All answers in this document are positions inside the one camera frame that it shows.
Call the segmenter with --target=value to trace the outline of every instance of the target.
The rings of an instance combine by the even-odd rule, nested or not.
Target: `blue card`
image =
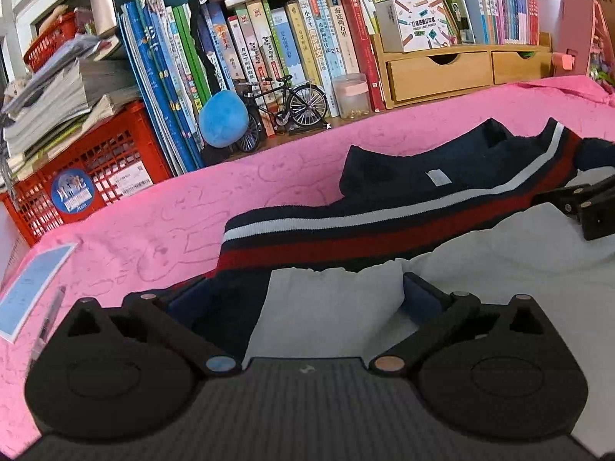
[[[0,337],[13,343],[30,311],[77,244],[36,255],[0,300]]]

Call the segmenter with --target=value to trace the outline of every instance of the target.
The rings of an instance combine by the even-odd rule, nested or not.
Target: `drawer handle cutout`
[[[458,53],[443,53],[442,55],[431,55],[429,58],[436,64],[446,66],[456,60],[457,57],[459,57]]]

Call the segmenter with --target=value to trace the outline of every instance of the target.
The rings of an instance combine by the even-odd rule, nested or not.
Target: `round blue sticker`
[[[51,186],[51,201],[62,213],[79,213],[94,200],[94,182],[82,169],[58,173]]]

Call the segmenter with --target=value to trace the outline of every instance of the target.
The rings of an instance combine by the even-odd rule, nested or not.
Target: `white stripe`
[[[356,215],[327,218],[280,218],[276,220],[257,222],[254,224],[237,227],[236,229],[230,229],[224,233],[222,242],[224,243],[225,241],[232,241],[234,239],[267,234],[270,232],[287,232],[290,230],[318,231],[321,229],[336,229],[339,227],[374,224],[377,222],[384,222],[386,220],[395,220],[412,215],[418,215],[420,213],[425,213],[435,209],[441,209],[477,197],[497,195],[514,191],[530,179],[534,173],[536,173],[555,156],[562,138],[563,130],[564,125],[557,123],[555,130],[553,131],[551,143],[549,144],[546,152],[537,157],[528,166],[517,173],[511,180],[492,189],[466,189],[465,191],[449,194],[432,201],[410,204],[408,206],[393,207],[391,209],[377,209],[375,211],[369,211]]]

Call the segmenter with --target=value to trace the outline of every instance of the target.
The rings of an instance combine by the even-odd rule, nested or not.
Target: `miniature bicycle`
[[[303,128],[323,122],[328,109],[325,93],[311,81],[291,86],[290,80],[292,78],[293,76],[289,74],[276,79],[281,85],[267,91],[262,91],[262,82],[267,81],[271,84],[274,81],[273,78],[263,78],[261,82],[237,83],[237,86],[246,87],[245,91],[238,92],[238,94],[248,109],[248,129],[236,142],[240,150],[243,152],[256,150],[261,134],[264,133],[261,112],[273,118],[278,126],[285,126],[289,120]],[[282,106],[281,111],[272,113],[267,109],[266,102],[258,103],[256,101],[269,95],[276,96],[276,103]]]

